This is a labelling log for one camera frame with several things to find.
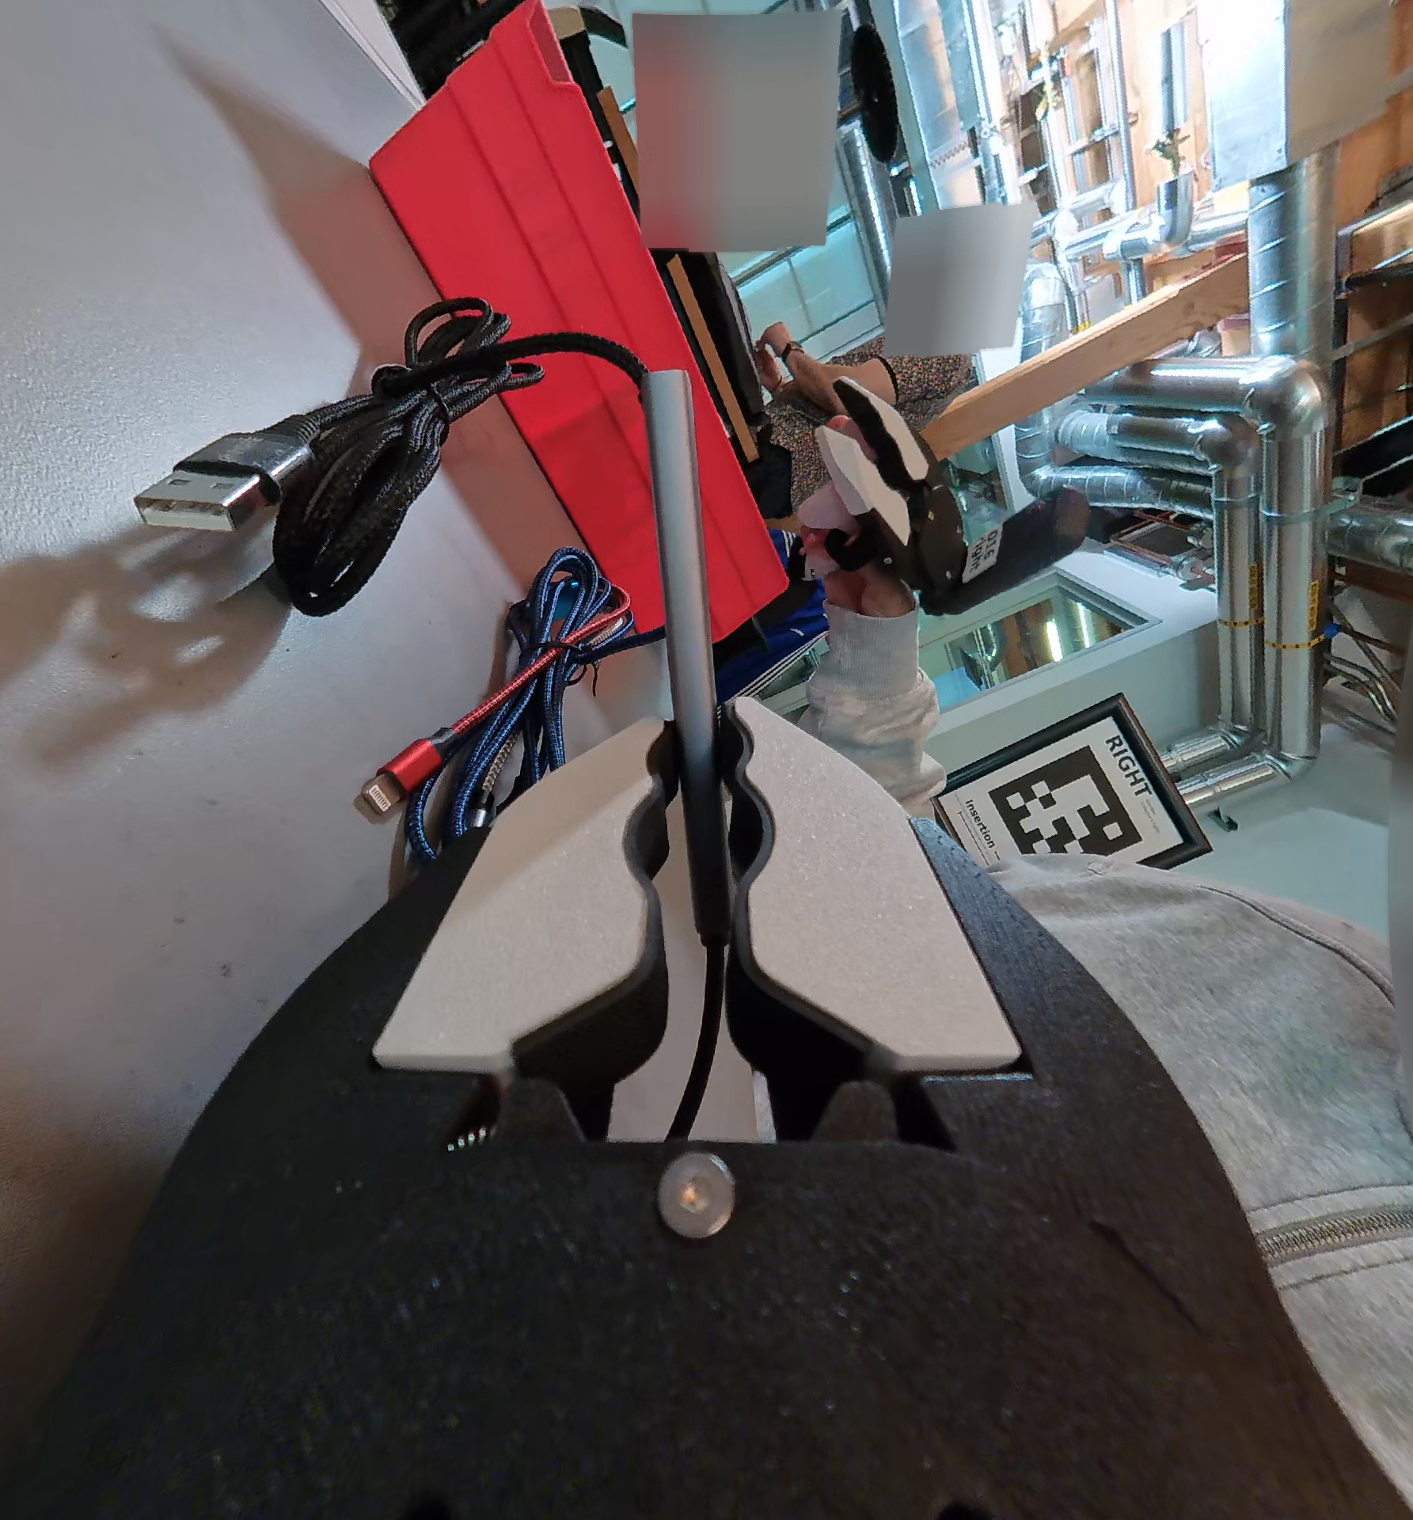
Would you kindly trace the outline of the black screen in wooden frame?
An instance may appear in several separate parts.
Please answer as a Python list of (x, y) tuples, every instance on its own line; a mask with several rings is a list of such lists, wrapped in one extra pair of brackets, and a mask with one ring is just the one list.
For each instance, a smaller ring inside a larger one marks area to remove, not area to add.
[(769, 423), (733, 279), (712, 252), (654, 249), (650, 257), (736, 460), (742, 468), (753, 466)]

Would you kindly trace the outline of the person's right hand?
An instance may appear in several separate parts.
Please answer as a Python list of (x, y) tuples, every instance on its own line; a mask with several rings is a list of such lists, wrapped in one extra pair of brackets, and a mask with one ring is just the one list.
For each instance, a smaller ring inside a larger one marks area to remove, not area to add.
[(806, 572), (823, 583), (829, 605), (877, 620), (896, 620), (917, 610), (913, 596), (890, 569), (874, 561), (842, 569), (833, 558), (829, 534), (840, 532), (852, 550), (867, 528), (869, 517), (850, 513), (829, 483), (801, 502), (796, 525)]

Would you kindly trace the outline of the framed black-white marker sign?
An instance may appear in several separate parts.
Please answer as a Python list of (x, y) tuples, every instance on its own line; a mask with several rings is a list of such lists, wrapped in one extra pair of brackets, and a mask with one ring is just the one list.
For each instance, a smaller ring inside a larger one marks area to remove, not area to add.
[(932, 808), (980, 865), (1102, 859), (1168, 870), (1211, 851), (1122, 694), (953, 772)]

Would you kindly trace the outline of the wooden beam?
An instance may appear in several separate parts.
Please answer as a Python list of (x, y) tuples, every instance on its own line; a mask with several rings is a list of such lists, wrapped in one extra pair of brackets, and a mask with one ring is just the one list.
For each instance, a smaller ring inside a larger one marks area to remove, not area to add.
[(928, 428), (939, 460), (997, 434), (1197, 331), (1248, 309), (1248, 257), (1164, 287), (991, 382), (964, 392)]

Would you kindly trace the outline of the silver ventilation ducts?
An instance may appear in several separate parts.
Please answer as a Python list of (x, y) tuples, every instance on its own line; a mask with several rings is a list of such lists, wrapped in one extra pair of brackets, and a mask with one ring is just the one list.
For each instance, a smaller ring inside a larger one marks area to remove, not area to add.
[(1246, 186), (1248, 309), (1075, 396), (1070, 449), (1122, 464), (1129, 504), (1176, 455), (1208, 463), (1219, 715), (1164, 754), (1191, 811), (1298, 778), (1319, 756), (1324, 513), (1339, 143), (1413, 89), (1392, 4), (1200, 4), (1214, 189)]

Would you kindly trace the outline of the black round lamp on pole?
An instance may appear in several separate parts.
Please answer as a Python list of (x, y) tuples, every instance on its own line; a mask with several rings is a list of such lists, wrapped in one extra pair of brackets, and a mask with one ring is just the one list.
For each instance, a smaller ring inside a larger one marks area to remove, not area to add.
[(850, 102), (837, 111), (837, 124), (856, 126), (869, 157), (890, 165), (901, 140), (899, 100), (894, 75), (879, 31), (856, 24), (847, 45)]

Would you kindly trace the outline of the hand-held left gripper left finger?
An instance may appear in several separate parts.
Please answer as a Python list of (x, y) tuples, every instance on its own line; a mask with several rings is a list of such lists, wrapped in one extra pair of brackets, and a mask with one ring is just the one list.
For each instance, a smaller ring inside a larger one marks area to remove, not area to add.
[(373, 1045), (391, 1071), (636, 1071), (666, 1028), (654, 878), (669, 726), (566, 762), (487, 830)]

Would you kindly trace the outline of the red storage bin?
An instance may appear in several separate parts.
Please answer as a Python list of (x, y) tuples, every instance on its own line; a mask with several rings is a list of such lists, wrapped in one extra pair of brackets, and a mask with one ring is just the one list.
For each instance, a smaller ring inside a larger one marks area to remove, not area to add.
[[(509, 338), (590, 333), (692, 388), (714, 640), (787, 586), (707, 385), (639, 240), (601, 137), (541, 4), (519, 4), (370, 162), (437, 292), (509, 319)], [(502, 403), (638, 629), (663, 618), (635, 384), (581, 355)]]

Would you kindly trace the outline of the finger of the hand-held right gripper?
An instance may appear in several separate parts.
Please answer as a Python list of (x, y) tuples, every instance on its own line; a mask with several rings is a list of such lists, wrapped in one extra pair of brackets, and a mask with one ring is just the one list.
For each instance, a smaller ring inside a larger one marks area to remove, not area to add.
[(833, 382), (842, 407), (815, 431), (817, 450), (833, 488), (852, 515), (861, 507), (860, 474), (880, 474), (886, 485), (928, 482), (928, 515), (932, 493), (940, 485), (939, 461), (902, 414), (880, 395), (852, 377)]
[(879, 472), (858, 477), (858, 537), (910, 539), (928, 520), (928, 482), (886, 485)]

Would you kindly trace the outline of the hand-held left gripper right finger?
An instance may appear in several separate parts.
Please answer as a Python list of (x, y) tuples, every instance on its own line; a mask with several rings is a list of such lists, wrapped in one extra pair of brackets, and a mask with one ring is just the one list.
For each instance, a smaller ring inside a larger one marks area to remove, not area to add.
[(766, 1076), (988, 1074), (1019, 1041), (874, 778), (752, 697), (722, 713), (738, 879), (728, 1028)]

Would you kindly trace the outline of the grey desk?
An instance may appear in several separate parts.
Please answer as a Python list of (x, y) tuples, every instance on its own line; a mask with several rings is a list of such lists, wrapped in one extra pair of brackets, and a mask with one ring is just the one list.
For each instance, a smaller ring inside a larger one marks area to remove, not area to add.
[(410, 116), (323, 4), (0, 4), (0, 1481), (221, 1079), (405, 884), (359, 786), (576, 542), (498, 403), (330, 618), (267, 521), (134, 512), (397, 358)]

